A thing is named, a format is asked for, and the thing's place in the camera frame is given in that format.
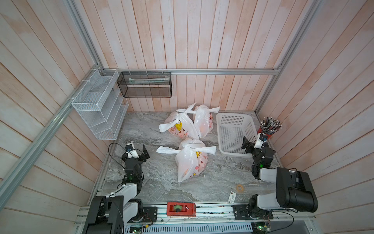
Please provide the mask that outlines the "white printed plastic bag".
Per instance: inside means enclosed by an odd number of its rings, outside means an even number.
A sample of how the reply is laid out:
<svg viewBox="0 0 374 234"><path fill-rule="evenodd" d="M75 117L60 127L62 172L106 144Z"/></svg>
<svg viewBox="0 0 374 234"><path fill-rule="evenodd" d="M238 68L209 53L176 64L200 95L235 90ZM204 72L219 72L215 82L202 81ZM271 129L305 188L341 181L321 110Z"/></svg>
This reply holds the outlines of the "white printed plastic bag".
<svg viewBox="0 0 374 234"><path fill-rule="evenodd" d="M213 113L218 113L220 107L209 108L206 105L195 107L193 122L199 138L205 138L213 130Z"/></svg>

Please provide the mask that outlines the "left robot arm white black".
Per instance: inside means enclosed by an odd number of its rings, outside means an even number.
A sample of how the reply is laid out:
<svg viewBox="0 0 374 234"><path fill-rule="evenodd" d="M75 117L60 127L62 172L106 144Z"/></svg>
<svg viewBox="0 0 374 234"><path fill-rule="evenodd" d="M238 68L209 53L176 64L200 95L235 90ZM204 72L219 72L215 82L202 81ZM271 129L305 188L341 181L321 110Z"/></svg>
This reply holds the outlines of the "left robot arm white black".
<svg viewBox="0 0 374 234"><path fill-rule="evenodd" d="M144 181L142 164L150 155L145 145L140 150L132 142L123 149L125 153L121 159L124 164L120 164L124 170L122 183L115 191L92 199L82 231L84 234L123 234L128 222L146 220L143 202L136 196Z"/></svg>

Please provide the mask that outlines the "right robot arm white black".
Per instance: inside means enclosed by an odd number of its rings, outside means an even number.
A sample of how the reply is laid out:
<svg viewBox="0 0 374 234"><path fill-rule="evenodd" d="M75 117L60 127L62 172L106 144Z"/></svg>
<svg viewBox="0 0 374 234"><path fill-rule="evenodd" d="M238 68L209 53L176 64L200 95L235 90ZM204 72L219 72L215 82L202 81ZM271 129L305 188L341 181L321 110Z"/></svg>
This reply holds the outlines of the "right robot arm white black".
<svg viewBox="0 0 374 234"><path fill-rule="evenodd" d="M314 213L318 199L306 172L295 168L271 168L276 153L268 145L268 137L259 133L255 143L244 137L241 148L252 155L252 175L261 181L276 185L276 191L266 195L253 195L247 205L233 205L236 220L273 218L273 212L293 210Z"/></svg>

